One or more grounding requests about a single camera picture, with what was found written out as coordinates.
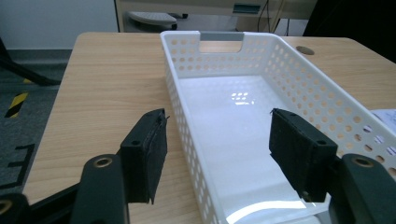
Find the white plastic basket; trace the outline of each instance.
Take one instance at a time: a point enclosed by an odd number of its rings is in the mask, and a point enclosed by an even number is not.
[[[304,203],[268,148],[274,107],[299,114],[339,146],[393,174],[396,137],[276,35],[164,32],[166,82],[204,223],[277,223],[327,210]],[[201,52],[202,41],[242,41]]]

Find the wall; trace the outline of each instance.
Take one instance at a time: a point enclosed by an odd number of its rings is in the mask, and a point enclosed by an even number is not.
[[[117,32],[113,0],[1,0],[7,49],[72,49],[85,32]]]

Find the wooden table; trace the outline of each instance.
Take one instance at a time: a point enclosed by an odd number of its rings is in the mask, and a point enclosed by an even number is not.
[[[396,64],[346,38],[285,37],[369,109],[396,108]],[[130,204],[132,223],[202,223],[165,85],[158,34],[87,33],[73,49],[24,194],[35,203],[76,184],[84,163],[116,153],[146,112],[171,116],[154,205]]]

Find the perforated basket side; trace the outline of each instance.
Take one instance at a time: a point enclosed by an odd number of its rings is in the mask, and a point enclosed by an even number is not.
[[[181,138],[184,155],[189,166],[191,175],[191,183],[194,188],[196,198],[198,200],[199,209],[201,211],[204,223],[217,224],[219,220],[225,220],[221,217],[221,213],[216,211],[211,193],[209,193],[208,184],[205,180],[204,168],[198,159],[197,152],[191,137],[191,130],[186,120],[183,108],[180,102],[180,96],[177,93],[174,77],[172,75],[169,64],[166,66],[166,84],[171,98],[172,107],[174,108],[177,127]]]
[[[177,32],[165,39],[178,78],[258,74],[274,35],[245,35],[237,52],[201,52],[199,32]]]
[[[396,137],[379,119],[311,62],[278,39],[262,73],[303,118],[338,144],[382,163],[396,180]]]

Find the white paper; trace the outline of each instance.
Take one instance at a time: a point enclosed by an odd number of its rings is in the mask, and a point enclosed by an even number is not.
[[[378,109],[372,112],[396,133],[396,109]]]

